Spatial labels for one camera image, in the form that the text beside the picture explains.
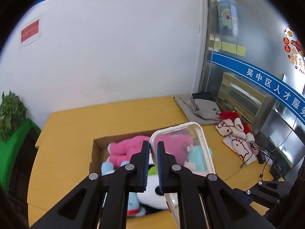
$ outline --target yellow sticky note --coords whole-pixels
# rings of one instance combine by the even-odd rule
[[[214,49],[221,49],[222,48],[222,42],[215,40]]]
[[[238,45],[236,54],[244,57],[245,53],[246,53],[246,47]]]
[[[229,50],[228,50],[228,52],[236,54],[236,45],[229,43]]]
[[[229,43],[222,42],[222,50],[228,52],[229,51]]]
[[[209,47],[213,48],[214,45],[214,41],[213,40],[209,40]]]

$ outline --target pink plush toy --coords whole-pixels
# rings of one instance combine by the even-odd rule
[[[108,161],[113,163],[115,169],[121,166],[123,161],[130,161],[133,154],[141,151],[144,140],[149,141],[148,136],[135,136],[132,139],[125,139],[119,143],[110,143],[108,146],[108,152],[110,157]]]
[[[155,138],[155,148],[157,151],[157,145],[159,141],[164,142],[165,152],[172,154],[176,158],[177,164],[184,165],[184,162],[187,161],[188,152],[187,146],[193,146],[194,141],[190,135],[182,134],[161,134]]]
[[[108,152],[110,157],[108,161],[114,165],[117,169],[121,166],[123,161],[130,161],[131,156],[141,151],[144,140],[149,141],[147,136],[135,136],[132,139],[125,139],[119,143],[110,143],[108,146]],[[164,142],[165,151],[176,157],[176,161],[180,165],[184,165],[187,160],[186,147],[193,145],[194,141],[190,135],[177,135],[177,134],[162,134],[155,139],[155,148],[157,149],[157,143],[159,141]]]

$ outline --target green planter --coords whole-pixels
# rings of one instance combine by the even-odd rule
[[[0,140],[0,185],[5,192],[9,190],[13,167],[20,147],[31,129],[38,135],[41,132],[30,119],[22,120],[18,129],[6,143]]]

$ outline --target white wall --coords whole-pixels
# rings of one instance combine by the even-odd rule
[[[7,41],[0,91],[20,95],[41,128],[59,110],[191,92],[206,33],[202,1],[43,1]],[[20,49],[20,30],[39,15],[42,37]]]

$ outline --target transparent plastic container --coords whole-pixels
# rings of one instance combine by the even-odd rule
[[[177,164],[193,173],[206,176],[215,174],[211,153],[206,143],[202,127],[196,122],[158,130],[150,137],[153,162],[158,169],[157,144],[164,142],[165,152],[175,156]],[[180,228],[177,194],[164,194],[177,228]]]

